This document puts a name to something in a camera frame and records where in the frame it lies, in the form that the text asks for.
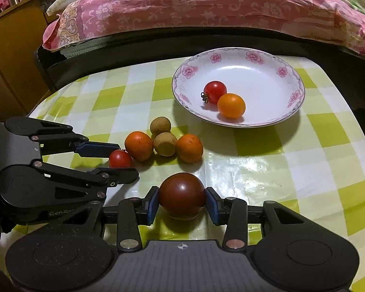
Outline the orange round fruit right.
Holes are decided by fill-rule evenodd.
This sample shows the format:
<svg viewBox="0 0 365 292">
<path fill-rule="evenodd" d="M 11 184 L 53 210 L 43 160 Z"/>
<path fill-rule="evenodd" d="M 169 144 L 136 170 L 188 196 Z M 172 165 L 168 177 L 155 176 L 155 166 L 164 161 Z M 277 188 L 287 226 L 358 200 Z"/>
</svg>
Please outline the orange round fruit right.
<svg viewBox="0 0 365 292">
<path fill-rule="evenodd" d="M 192 164 L 202 159 L 204 148 L 201 140 L 197 136 L 186 134 L 177 140 L 176 151 L 181 160 Z"/>
</svg>

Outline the pink floral quilt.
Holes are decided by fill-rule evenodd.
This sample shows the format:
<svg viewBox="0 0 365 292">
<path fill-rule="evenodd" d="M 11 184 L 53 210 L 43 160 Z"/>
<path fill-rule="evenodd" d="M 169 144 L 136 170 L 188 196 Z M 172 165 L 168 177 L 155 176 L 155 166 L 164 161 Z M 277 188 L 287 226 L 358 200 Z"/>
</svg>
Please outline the pink floral quilt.
<svg viewBox="0 0 365 292">
<path fill-rule="evenodd" d="M 344 46 L 365 55 L 365 0 L 56 0 L 42 38 L 56 51 L 151 28 L 248 27 Z"/>
</svg>

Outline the brown longan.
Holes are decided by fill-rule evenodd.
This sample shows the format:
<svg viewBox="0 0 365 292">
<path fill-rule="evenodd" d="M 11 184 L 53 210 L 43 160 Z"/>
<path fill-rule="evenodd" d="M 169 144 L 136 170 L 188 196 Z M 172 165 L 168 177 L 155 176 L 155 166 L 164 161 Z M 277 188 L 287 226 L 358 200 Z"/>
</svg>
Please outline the brown longan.
<svg viewBox="0 0 365 292">
<path fill-rule="evenodd" d="M 166 117 L 156 117 L 150 124 L 152 137 L 156 137 L 161 133 L 168 133 L 171 130 L 171 122 Z"/>
<path fill-rule="evenodd" d="M 156 152 L 165 157 L 171 157 L 176 152 L 177 138 L 169 132 L 157 135 L 154 139 L 154 149 Z"/>
</svg>

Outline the red cherry tomato on plate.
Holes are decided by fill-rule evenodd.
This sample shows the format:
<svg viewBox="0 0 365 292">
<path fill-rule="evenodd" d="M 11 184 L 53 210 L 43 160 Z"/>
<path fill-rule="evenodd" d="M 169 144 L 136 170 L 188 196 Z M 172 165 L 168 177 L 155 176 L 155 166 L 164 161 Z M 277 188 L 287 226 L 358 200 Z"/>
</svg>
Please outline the red cherry tomato on plate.
<svg viewBox="0 0 365 292">
<path fill-rule="evenodd" d="M 211 81 L 205 85 L 201 98 L 204 103 L 217 104 L 218 100 L 227 93 L 227 87 L 220 81 Z"/>
</svg>

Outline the brown longan upper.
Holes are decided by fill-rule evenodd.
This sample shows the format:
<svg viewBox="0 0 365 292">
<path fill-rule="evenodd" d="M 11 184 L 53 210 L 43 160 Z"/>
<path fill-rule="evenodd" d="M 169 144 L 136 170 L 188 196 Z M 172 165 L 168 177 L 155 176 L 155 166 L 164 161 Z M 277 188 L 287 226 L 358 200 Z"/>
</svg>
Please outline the brown longan upper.
<svg viewBox="0 0 365 292">
<path fill-rule="evenodd" d="M 168 133 L 171 130 L 171 122 L 166 117 L 156 117 L 150 124 L 152 137 L 156 137 L 161 133 Z"/>
</svg>

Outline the brown longan lower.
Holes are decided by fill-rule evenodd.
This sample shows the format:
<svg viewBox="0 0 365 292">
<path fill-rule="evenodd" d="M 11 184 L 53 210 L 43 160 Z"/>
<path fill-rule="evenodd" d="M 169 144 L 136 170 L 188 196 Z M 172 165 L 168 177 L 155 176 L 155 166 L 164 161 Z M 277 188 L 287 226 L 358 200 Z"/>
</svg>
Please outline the brown longan lower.
<svg viewBox="0 0 365 292">
<path fill-rule="evenodd" d="M 176 152 L 177 138 L 169 132 L 157 135 L 154 139 L 154 149 L 156 152 L 165 157 L 171 157 Z"/>
</svg>

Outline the orange tomato on plate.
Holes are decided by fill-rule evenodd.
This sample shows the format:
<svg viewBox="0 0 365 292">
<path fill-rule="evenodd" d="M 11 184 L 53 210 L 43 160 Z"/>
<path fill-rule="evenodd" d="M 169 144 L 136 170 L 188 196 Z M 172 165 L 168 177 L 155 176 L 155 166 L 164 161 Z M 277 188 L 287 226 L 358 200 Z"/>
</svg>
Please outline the orange tomato on plate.
<svg viewBox="0 0 365 292">
<path fill-rule="evenodd" d="M 238 119 L 245 110 L 246 105 L 243 98 L 237 94 L 227 93 L 218 99 L 218 112 L 227 119 Z"/>
</svg>

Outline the dark red round fruit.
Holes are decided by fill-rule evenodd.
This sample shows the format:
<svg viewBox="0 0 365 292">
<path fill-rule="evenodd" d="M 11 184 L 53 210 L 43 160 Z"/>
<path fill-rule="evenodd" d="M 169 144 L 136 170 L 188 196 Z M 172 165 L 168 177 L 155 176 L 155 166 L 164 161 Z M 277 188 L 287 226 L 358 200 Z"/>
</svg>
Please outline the dark red round fruit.
<svg viewBox="0 0 365 292">
<path fill-rule="evenodd" d="M 165 213 L 177 220 L 192 220 L 202 211 L 206 192 L 201 180 L 191 173 L 176 173 L 159 187 L 159 203 Z"/>
</svg>

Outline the green white checkered tablecloth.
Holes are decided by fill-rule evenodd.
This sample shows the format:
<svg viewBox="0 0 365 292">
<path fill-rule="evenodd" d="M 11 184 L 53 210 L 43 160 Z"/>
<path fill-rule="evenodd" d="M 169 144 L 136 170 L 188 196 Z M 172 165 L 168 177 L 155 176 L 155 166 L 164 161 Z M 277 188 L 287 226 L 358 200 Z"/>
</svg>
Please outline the green white checkered tablecloth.
<svg viewBox="0 0 365 292">
<path fill-rule="evenodd" d="M 347 238 L 360 267 L 353 291 L 365 291 L 365 136 L 348 104 L 319 65 L 289 57 L 306 97 L 292 118 L 264 128 L 227 128 L 201 121 L 175 101 L 171 79 L 182 59 L 92 74 L 45 99 L 32 117 L 66 123 L 92 141 L 122 144 L 167 117 L 180 137 L 196 135 L 202 160 L 153 157 L 137 164 L 139 180 L 108 189 L 106 204 L 144 196 L 173 173 L 188 171 L 223 197 L 250 205 L 274 200 Z"/>
</svg>

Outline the orange-red round fruit left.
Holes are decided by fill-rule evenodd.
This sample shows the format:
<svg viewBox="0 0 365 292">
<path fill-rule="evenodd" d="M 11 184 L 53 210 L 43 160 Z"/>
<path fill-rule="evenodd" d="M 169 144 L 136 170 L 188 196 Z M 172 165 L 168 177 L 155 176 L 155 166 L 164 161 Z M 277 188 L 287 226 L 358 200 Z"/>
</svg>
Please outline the orange-red round fruit left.
<svg viewBox="0 0 365 292">
<path fill-rule="evenodd" d="M 130 133 L 124 141 L 124 146 L 127 153 L 139 162 L 148 160 L 154 152 L 152 139 L 141 131 Z"/>
</svg>

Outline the white floral ceramic plate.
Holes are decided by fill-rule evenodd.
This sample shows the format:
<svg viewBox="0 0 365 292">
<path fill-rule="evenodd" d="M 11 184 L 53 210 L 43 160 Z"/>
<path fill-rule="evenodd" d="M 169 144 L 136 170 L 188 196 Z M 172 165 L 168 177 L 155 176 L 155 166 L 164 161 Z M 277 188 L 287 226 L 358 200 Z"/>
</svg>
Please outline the white floral ceramic plate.
<svg viewBox="0 0 365 292">
<path fill-rule="evenodd" d="M 225 84 L 229 93 L 245 102 L 239 119 L 226 119 L 216 105 L 205 103 L 202 92 L 211 81 Z M 204 51 L 185 60 L 172 78 L 176 101 L 196 117 L 225 127 L 257 128 L 294 116 L 305 98 L 298 72 L 285 60 L 245 47 Z"/>
</svg>

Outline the brown wooden cabinet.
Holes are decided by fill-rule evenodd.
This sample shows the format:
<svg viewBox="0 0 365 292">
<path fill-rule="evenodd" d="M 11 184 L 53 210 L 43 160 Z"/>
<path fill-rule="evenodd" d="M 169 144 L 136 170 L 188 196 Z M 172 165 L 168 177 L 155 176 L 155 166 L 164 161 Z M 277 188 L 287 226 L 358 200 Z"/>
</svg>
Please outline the brown wooden cabinet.
<svg viewBox="0 0 365 292">
<path fill-rule="evenodd" d="M 36 64 L 51 0 L 23 0 L 0 13 L 0 119 L 23 116 L 51 94 Z"/>
</svg>

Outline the small red cherry tomato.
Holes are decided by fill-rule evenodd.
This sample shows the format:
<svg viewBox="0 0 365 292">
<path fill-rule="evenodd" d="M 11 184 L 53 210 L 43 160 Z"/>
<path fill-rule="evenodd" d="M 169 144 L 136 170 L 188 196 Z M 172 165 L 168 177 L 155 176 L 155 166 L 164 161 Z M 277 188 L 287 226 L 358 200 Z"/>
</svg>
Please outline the small red cherry tomato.
<svg viewBox="0 0 365 292">
<path fill-rule="evenodd" d="M 125 150 L 115 150 L 109 155 L 109 167 L 129 168 L 133 167 L 132 158 Z"/>
</svg>

